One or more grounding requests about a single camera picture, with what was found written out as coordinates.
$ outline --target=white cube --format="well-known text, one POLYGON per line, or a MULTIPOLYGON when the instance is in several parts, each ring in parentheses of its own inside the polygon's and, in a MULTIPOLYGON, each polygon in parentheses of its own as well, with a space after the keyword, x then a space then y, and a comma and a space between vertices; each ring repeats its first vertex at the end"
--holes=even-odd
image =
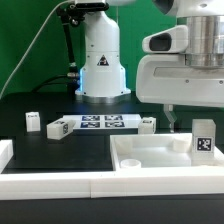
POLYGON ((60 140, 73 132, 74 120, 59 119, 47 125, 47 138, 60 140))
POLYGON ((138 125, 138 134, 155 134, 156 132, 156 118, 143 117, 138 125))
POLYGON ((26 113, 27 132, 40 131, 40 116, 38 112, 26 113))

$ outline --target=white rectangular block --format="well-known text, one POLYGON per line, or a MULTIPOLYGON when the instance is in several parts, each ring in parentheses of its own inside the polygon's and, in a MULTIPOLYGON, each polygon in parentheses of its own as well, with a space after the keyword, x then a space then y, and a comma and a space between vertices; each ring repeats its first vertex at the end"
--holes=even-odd
POLYGON ((138 134, 155 134, 156 132, 156 118, 143 117, 138 125, 138 134))
POLYGON ((73 132, 75 121, 59 119, 47 125, 47 138, 60 140, 73 132))
POLYGON ((216 125, 213 120, 193 120, 192 159, 194 165, 212 165, 216 125))
POLYGON ((13 156, 12 140, 0 141, 0 173, 5 169, 6 165, 13 156))
POLYGON ((40 116, 38 112, 26 113, 27 132, 40 131, 40 116))

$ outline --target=screw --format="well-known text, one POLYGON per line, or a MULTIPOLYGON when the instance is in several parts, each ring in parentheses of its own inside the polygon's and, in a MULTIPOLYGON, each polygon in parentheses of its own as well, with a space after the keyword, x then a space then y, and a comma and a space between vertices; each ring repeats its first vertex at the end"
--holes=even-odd
POLYGON ((70 5, 70 9, 74 9, 75 8, 75 5, 70 5))
POLYGON ((72 20, 72 24, 75 25, 75 26, 77 26, 77 25, 79 24, 79 22, 76 21, 75 19, 73 19, 73 20, 72 20))

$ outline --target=black table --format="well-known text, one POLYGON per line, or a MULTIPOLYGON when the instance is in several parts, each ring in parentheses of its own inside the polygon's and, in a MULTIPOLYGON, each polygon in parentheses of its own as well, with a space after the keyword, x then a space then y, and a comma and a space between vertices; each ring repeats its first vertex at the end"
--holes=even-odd
MULTIPOLYGON (((193 119, 213 119, 216 145, 224 149, 224 112, 218 108, 177 106, 179 132, 191 132, 193 119)), ((129 101, 94 105, 66 93, 17 93, 0 102, 0 139, 13 139, 11 173, 111 171, 109 136, 129 130, 79 130, 61 141, 48 140, 46 125, 63 115, 140 114, 157 118, 157 133, 168 133, 163 107, 129 101), (27 133, 26 112, 39 112, 41 132, 27 133)), ((224 195, 150 196, 104 199, 0 201, 0 223, 222 223, 224 195)))

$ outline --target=marker block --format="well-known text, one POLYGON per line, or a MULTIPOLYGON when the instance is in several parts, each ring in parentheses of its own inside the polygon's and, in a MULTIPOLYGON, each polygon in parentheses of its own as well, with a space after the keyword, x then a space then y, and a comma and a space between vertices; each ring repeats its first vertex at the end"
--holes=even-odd
POLYGON ((192 159, 194 165, 212 165, 214 159, 216 125, 213 120, 193 120, 192 159))
POLYGON ((138 134, 155 134, 156 118, 144 117, 138 125, 138 134))
POLYGON ((40 116, 38 112, 26 113, 27 132, 40 131, 40 116))
POLYGON ((60 140, 73 132, 74 120, 59 119, 47 125, 47 138, 60 140))

